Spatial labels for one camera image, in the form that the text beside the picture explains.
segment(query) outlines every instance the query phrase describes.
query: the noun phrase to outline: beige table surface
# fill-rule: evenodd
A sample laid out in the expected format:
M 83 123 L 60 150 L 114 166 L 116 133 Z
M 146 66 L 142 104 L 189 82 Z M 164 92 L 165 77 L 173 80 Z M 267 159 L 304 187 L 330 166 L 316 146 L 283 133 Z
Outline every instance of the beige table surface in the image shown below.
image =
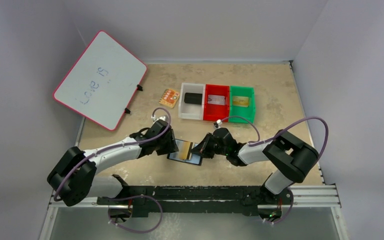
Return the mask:
M 166 88 L 178 89 L 182 83 L 236 85 L 254 87 L 256 116 L 254 123 L 261 138 L 272 137 L 279 129 L 304 117 L 293 75 L 287 64 L 149 64 L 148 72 L 118 128 L 109 131 L 86 120 L 79 147 L 94 149 L 121 141 L 129 134 L 152 125 L 153 109 Z M 178 103 L 169 112 L 171 126 L 176 138 L 199 143 L 208 132 L 213 132 L 210 121 L 178 118 Z M 249 124 L 224 123 L 238 142 L 255 141 L 257 134 Z M 305 123 L 291 130 L 305 142 L 311 144 Z M 224 157 L 203 159 L 202 165 L 192 165 L 168 160 L 166 155 L 156 153 L 140 159 L 126 161 L 104 170 L 100 176 L 118 174 L 129 185 L 185 185 L 185 186 L 237 186 L 261 185 L 276 167 L 269 161 L 256 162 L 236 167 Z M 321 185 L 322 180 L 315 166 L 303 185 Z

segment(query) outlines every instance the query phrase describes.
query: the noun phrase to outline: gray wall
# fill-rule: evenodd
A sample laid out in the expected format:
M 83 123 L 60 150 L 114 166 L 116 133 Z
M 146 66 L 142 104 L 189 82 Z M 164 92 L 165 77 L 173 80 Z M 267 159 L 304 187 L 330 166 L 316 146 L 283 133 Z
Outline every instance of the gray wall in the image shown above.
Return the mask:
M 327 0 L 65 0 L 88 43 L 105 30 L 144 61 L 283 61 Z
M 384 0 L 329 0 L 293 66 L 306 115 L 329 123 L 320 164 L 353 239 L 384 239 Z
M 60 0 L 0 0 L 0 239 L 37 239 L 80 117 L 52 92 L 84 49 Z

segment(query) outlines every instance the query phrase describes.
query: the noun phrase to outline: whiteboard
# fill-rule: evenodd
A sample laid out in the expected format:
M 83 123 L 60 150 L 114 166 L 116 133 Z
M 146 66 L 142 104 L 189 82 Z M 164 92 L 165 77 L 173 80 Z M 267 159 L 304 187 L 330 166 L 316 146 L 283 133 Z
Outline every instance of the whiteboard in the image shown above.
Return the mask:
M 100 31 L 53 97 L 104 128 L 114 130 L 146 71 L 143 62 Z

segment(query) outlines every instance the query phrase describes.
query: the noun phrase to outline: wooden table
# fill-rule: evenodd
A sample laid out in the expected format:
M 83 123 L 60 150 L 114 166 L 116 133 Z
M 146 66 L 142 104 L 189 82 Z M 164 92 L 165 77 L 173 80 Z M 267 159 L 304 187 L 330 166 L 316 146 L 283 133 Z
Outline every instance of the wooden table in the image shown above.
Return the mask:
M 79 147 L 94 149 L 121 141 L 129 134 L 152 125 L 153 109 L 166 88 L 178 89 L 182 83 L 218 84 L 253 87 L 256 116 L 254 123 L 261 138 L 272 137 L 279 129 L 304 117 L 294 77 L 288 64 L 149 64 L 142 81 L 143 92 L 138 92 L 128 107 L 119 127 L 109 131 L 86 120 Z M 176 138 L 199 143 L 208 132 L 213 132 L 209 121 L 178 118 L 178 105 L 169 108 L 171 126 Z M 257 134 L 249 124 L 225 123 L 238 142 L 255 141 Z M 311 144 L 308 127 L 299 124 L 291 133 Z M 236 186 L 261 185 L 276 167 L 269 161 L 236 167 L 224 157 L 203 159 L 202 165 L 192 165 L 168 160 L 156 153 L 130 160 L 104 170 L 100 176 L 118 174 L 129 185 L 159 186 Z M 322 185 L 318 167 L 315 166 L 304 185 Z

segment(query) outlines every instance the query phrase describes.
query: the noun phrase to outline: orange notebook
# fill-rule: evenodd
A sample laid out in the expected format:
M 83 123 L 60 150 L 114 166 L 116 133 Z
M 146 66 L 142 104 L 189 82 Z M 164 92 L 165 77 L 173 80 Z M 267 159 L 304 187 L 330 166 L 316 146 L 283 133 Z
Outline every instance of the orange notebook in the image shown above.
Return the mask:
M 171 88 L 167 88 L 162 94 L 161 99 L 159 100 L 159 103 L 164 106 L 174 108 L 176 103 L 179 100 L 179 96 L 180 96 L 180 92 Z

